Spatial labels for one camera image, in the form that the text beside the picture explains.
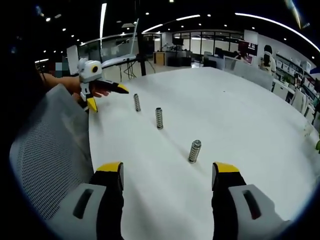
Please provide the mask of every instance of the white tabletop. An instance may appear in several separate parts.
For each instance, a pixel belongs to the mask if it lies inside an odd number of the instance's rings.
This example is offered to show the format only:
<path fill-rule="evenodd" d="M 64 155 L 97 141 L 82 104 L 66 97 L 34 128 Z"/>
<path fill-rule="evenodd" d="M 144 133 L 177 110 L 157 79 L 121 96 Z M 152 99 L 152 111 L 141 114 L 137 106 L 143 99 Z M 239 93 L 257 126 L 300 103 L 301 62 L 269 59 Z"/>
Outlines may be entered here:
<path fill-rule="evenodd" d="M 227 72 L 190 68 L 151 74 L 126 84 L 130 94 L 97 99 L 89 115 L 94 169 L 124 163 L 122 235 L 130 240 L 212 239 L 212 163 L 239 168 L 294 219 L 315 181 L 310 161 L 319 134 L 306 139 L 307 120 L 272 92 Z M 141 112 L 135 111 L 138 94 Z M 163 110 L 162 130 L 155 109 Z M 189 164 L 192 141 L 202 148 Z"/>

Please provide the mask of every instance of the ceiling light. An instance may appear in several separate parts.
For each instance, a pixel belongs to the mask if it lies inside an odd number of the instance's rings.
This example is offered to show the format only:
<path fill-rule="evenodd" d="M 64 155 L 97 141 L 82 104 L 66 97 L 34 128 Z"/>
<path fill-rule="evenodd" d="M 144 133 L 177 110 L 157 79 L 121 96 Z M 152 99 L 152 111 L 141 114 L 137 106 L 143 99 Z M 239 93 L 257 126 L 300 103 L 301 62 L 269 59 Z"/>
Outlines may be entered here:
<path fill-rule="evenodd" d="M 280 22 L 277 22 L 277 21 L 274 21 L 274 20 L 271 20 L 271 19 L 268 19 L 268 18 L 265 18 L 265 17 L 262 17 L 262 16 L 256 16 L 256 15 L 251 15 L 251 14 L 245 14 L 245 13 L 235 13 L 235 15 L 237 16 L 245 16 L 245 17 L 251 17 L 251 18 L 256 18 L 256 19 L 261 19 L 261 20 L 265 20 L 265 21 L 268 21 L 270 23 L 273 23 L 273 24 L 277 24 L 283 28 L 286 28 L 288 30 L 290 30 L 291 32 L 299 35 L 301 38 L 303 38 L 304 40 L 306 40 L 308 43 L 310 43 L 315 49 L 318 50 L 318 52 L 320 52 L 320 49 L 319 47 L 317 47 L 317 45 L 315 45 L 311 40 L 309 40 L 308 38 L 306 38 L 304 35 L 302 35 L 300 32 L 292 29 L 291 27 L 289 26 L 286 26 Z"/>
<path fill-rule="evenodd" d="M 180 17 L 180 18 L 177 18 L 176 20 L 177 21 L 181 21 L 181 20 L 185 20 L 185 19 L 193 19 L 193 18 L 198 18 L 200 17 L 200 15 L 192 15 L 192 16 L 185 16 L 185 17 Z"/>
<path fill-rule="evenodd" d="M 103 3 L 101 6 L 101 16 L 100 16 L 100 38 L 102 38 L 102 34 L 104 31 L 104 22 L 105 22 L 105 15 L 106 15 L 107 4 Z"/>
<path fill-rule="evenodd" d="M 156 28 L 159 28 L 159 27 L 161 27 L 161 26 L 163 26 L 163 24 L 159 24 L 159 25 L 157 25 L 157 26 L 150 27 L 150 28 L 148 28 L 147 30 L 144 30 L 142 33 L 146 33 L 146 32 L 148 32 L 148 31 L 150 31 L 150 30 L 152 30 L 152 29 L 156 29 Z"/>
<path fill-rule="evenodd" d="M 46 62 L 46 61 L 48 61 L 48 60 L 49 60 L 49 58 L 47 58 L 47 59 L 42 59 L 42 60 L 38 60 L 38 61 L 35 61 L 34 63 L 35 63 L 35 64 L 38 64 L 38 63 Z"/>

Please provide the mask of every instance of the ceiling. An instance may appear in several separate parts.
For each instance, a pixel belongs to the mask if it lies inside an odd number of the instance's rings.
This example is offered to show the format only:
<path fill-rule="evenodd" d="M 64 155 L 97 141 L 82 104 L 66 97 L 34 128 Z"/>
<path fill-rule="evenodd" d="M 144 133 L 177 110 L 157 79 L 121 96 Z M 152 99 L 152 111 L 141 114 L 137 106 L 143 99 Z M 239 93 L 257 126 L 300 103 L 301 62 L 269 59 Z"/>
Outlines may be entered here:
<path fill-rule="evenodd" d="M 133 23 L 138 17 L 140 18 L 139 27 L 142 31 L 159 24 L 163 24 L 163 26 L 153 31 L 167 32 L 168 29 L 170 32 L 201 29 L 243 31 L 255 27 L 255 31 L 259 34 L 284 42 L 310 60 L 312 56 L 315 57 L 312 60 L 313 63 L 320 66 L 320 53 L 297 34 L 274 23 L 235 15 L 235 13 L 245 13 L 272 19 L 297 30 L 320 46 L 319 16 L 317 15 L 319 13 L 316 12 L 316 6 L 312 4 L 314 1 L 306 0 L 294 1 L 303 22 L 310 24 L 303 29 L 299 29 L 294 15 L 285 4 L 285 0 L 264 2 L 197 0 L 190 3 L 185 0 L 174 0 L 173 3 L 170 3 L 169 0 L 38 0 L 36 3 L 23 3 L 28 4 L 28 7 L 32 9 L 38 4 L 44 14 L 43 17 L 38 16 L 32 24 L 28 25 L 29 21 L 26 19 L 32 13 L 26 11 L 27 7 L 21 7 L 24 10 L 21 14 L 24 20 L 19 24 L 23 25 L 25 32 L 32 35 L 34 58 L 36 60 L 59 58 L 61 51 L 63 55 L 66 54 L 67 47 L 99 38 L 102 3 L 107 3 L 103 37 L 122 32 L 133 32 L 133 28 L 127 30 L 122 28 L 122 25 Z M 56 19 L 55 16 L 58 14 L 61 14 L 61 17 Z M 197 14 L 200 17 L 182 21 L 175 20 Z"/>

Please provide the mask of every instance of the white robot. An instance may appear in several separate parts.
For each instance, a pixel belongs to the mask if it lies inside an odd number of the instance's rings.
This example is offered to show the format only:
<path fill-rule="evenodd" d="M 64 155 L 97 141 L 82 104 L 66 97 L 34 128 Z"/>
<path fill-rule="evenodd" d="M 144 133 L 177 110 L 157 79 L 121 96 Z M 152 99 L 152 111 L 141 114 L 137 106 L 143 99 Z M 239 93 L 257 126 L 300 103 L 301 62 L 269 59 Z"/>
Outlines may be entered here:
<path fill-rule="evenodd" d="M 106 89 L 110 92 L 116 92 L 120 94 L 128 94 L 127 88 L 113 81 L 103 79 L 101 62 L 87 60 L 81 58 L 78 63 L 79 79 L 81 87 L 81 98 L 87 102 L 88 107 L 94 112 L 98 112 L 97 104 L 94 99 L 94 95 L 90 91 L 90 83 L 95 84 L 98 88 Z"/>

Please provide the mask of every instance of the metal spring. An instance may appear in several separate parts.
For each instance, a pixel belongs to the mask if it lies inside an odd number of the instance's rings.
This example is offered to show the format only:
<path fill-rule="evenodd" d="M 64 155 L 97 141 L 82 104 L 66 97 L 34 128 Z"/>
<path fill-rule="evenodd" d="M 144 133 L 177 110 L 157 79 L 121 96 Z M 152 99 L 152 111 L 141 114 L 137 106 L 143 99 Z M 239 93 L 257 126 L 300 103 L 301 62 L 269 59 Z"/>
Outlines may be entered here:
<path fill-rule="evenodd" d="M 164 123 L 162 119 L 162 109 L 161 107 L 157 107 L 155 109 L 155 119 L 156 119 L 156 127 L 158 129 L 163 129 L 164 128 Z"/>
<path fill-rule="evenodd" d="M 134 99 L 135 110 L 137 112 L 140 112 L 141 108 L 140 108 L 140 102 L 139 102 L 138 94 L 133 95 L 133 99 Z"/>
<path fill-rule="evenodd" d="M 201 148 L 201 141 L 200 140 L 193 141 L 193 143 L 191 145 L 189 157 L 188 157 L 188 160 L 190 163 L 195 163 L 197 161 L 197 157 L 200 152 L 200 148 Z"/>

